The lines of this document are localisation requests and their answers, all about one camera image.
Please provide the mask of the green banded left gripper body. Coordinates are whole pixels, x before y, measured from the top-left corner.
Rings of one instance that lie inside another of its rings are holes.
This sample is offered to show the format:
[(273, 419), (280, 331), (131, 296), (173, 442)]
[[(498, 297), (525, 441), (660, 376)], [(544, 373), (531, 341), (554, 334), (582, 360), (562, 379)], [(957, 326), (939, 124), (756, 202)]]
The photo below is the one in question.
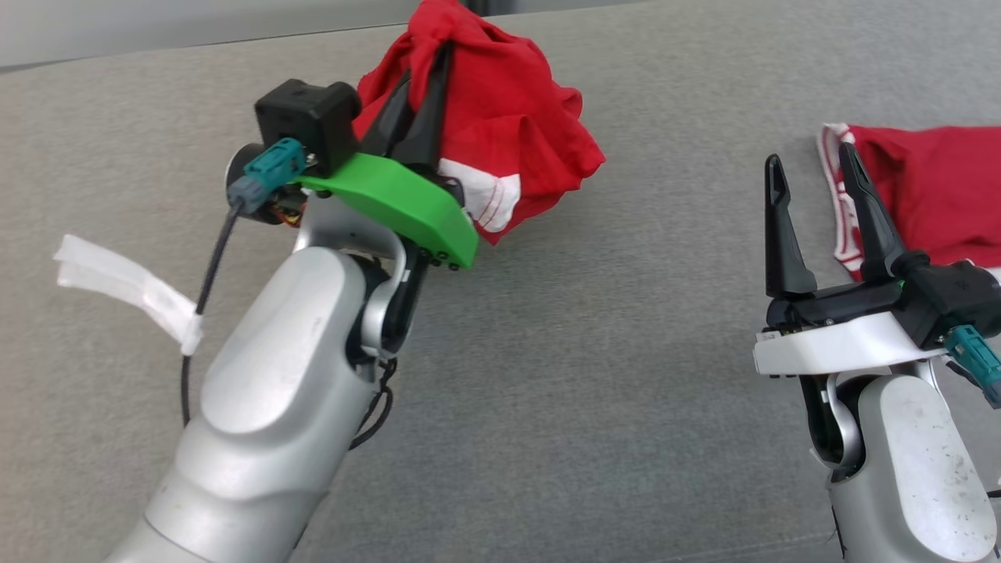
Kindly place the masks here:
[(479, 234), (464, 208), (395, 160), (357, 153), (329, 178), (300, 176), (298, 181), (312, 191), (298, 249), (354, 247), (391, 257), (399, 235), (443, 264), (464, 270), (473, 265)]

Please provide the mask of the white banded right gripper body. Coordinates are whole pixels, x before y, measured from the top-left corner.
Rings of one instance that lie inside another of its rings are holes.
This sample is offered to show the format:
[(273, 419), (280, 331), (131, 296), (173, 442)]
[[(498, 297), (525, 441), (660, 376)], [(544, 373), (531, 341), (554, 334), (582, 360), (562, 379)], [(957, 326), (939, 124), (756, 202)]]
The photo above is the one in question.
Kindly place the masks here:
[(823, 375), (882, 368), (945, 355), (923, 350), (892, 313), (897, 282), (847, 284), (778, 296), (755, 337), (755, 370), (762, 375)]

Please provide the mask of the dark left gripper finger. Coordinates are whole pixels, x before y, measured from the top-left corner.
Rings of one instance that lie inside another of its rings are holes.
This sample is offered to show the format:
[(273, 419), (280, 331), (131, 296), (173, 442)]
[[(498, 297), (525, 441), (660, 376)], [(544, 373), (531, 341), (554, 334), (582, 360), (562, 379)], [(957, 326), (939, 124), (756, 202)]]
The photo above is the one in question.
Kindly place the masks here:
[(410, 130), (414, 111), (410, 107), (411, 72), (404, 71), (380, 107), (361, 139), (361, 152), (369, 156), (391, 157), (393, 147)]
[(453, 43), (450, 41), (444, 42), (437, 49), (435, 60), (429, 69), (422, 103), (415, 111), (411, 128), (401, 140), (401, 163), (412, 170), (436, 170), (439, 166), (453, 50)]

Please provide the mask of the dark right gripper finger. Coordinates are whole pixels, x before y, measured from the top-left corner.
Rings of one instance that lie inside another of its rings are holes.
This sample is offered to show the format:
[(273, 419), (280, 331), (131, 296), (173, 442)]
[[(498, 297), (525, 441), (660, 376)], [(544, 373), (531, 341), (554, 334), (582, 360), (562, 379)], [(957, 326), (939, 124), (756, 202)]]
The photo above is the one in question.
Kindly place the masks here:
[(892, 279), (894, 263), (906, 252), (903, 240), (866, 171), (855, 144), (842, 142), (838, 156), (841, 177), (848, 196), (853, 199), (860, 231), (863, 250), (863, 263), (860, 268), (862, 279), (864, 282)]
[(816, 277), (805, 266), (789, 207), (791, 192), (777, 154), (765, 163), (765, 293), (797, 299), (816, 291)]

